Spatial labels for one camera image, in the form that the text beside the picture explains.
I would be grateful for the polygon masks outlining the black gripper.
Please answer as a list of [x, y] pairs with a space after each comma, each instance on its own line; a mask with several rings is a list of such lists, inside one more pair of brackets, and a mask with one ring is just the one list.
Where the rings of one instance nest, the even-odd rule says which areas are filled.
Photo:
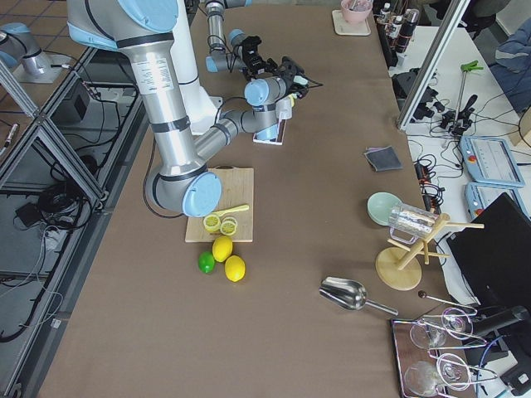
[[304, 69], [292, 58], [283, 57], [280, 64], [280, 78], [285, 82], [286, 94], [304, 98], [309, 92], [309, 81]]
[[269, 58], [265, 61], [258, 52], [261, 39], [258, 36], [247, 36], [242, 41], [242, 61], [245, 64], [244, 75], [247, 79], [256, 78], [263, 73], [276, 72], [278, 65]]

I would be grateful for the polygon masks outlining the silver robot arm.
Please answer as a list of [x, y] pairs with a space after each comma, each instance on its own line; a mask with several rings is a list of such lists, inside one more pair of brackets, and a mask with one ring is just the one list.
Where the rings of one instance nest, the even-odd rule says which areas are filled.
[[222, 182], [207, 162], [240, 133], [259, 140], [277, 138], [280, 123], [290, 117], [294, 99], [307, 95], [309, 78], [289, 57], [281, 62], [258, 54], [260, 39], [240, 30], [225, 35], [223, 14], [234, 1], [206, 4], [210, 71], [241, 70], [247, 80], [247, 111], [215, 117], [205, 133], [194, 136], [189, 118], [195, 106], [187, 91], [196, 76], [185, 77], [193, 55], [174, 56], [173, 45], [191, 44], [189, 21], [181, 1], [70, 1], [71, 38], [85, 46], [115, 51], [129, 59], [153, 131], [161, 164], [144, 180], [149, 201], [179, 216], [203, 217], [222, 195]]
[[264, 59], [258, 51], [262, 40], [259, 36], [250, 36], [240, 29], [224, 34], [225, 11], [237, 7], [248, 7], [252, 1], [210, 0], [205, 2], [205, 13], [209, 34], [207, 44], [209, 55], [206, 67], [211, 73], [239, 70], [247, 81], [265, 73], [273, 74], [278, 65], [271, 58]]

